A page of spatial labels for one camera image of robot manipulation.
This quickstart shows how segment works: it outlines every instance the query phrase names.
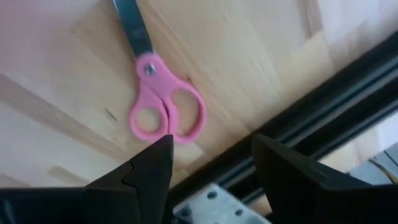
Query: metal blade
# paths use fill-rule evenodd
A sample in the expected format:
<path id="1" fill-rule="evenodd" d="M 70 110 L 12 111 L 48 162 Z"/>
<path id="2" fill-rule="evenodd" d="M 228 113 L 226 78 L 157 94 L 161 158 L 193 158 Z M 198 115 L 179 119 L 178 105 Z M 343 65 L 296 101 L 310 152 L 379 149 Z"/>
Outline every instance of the metal blade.
<path id="1" fill-rule="evenodd" d="M 136 0 L 113 0 L 113 3 L 134 56 L 138 58 L 144 53 L 153 52 Z"/>

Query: light wood grain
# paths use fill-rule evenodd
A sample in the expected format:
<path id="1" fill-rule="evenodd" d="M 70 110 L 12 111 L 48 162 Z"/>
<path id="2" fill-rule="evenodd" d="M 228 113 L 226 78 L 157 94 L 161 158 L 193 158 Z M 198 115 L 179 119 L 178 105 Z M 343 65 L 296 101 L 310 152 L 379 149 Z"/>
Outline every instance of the light wood grain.
<path id="1" fill-rule="evenodd" d="M 398 29 L 394 0 L 138 4 L 157 53 L 207 105 L 201 136 L 175 147 L 172 185 Z M 83 185 L 149 145 L 129 130 L 137 79 L 112 1 L 1 1 L 0 74 L 0 172 L 16 185 Z M 196 102 L 174 102 L 185 132 Z"/>

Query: scissors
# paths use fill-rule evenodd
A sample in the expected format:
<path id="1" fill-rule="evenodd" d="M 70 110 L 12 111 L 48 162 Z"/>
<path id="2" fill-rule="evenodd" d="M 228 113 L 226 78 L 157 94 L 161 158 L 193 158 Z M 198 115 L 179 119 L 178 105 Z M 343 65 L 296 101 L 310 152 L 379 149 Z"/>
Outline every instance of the scissors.
<path id="1" fill-rule="evenodd" d="M 206 107 L 199 92 L 189 83 L 177 78 L 154 52 L 144 20 L 136 0 L 113 0 L 126 33 L 127 40 L 136 58 L 136 72 L 139 78 L 139 95 L 130 112 L 131 131 L 139 138 L 156 141 L 166 134 L 173 134 L 176 142 L 194 141 L 206 121 Z M 178 110 L 172 101 L 176 90 L 190 92 L 199 104 L 199 116 L 192 130 L 184 136 L 177 134 Z M 153 133 L 143 131 L 136 124 L 140 110 L 151 108 L 160 114 L 159 128 Z"/>

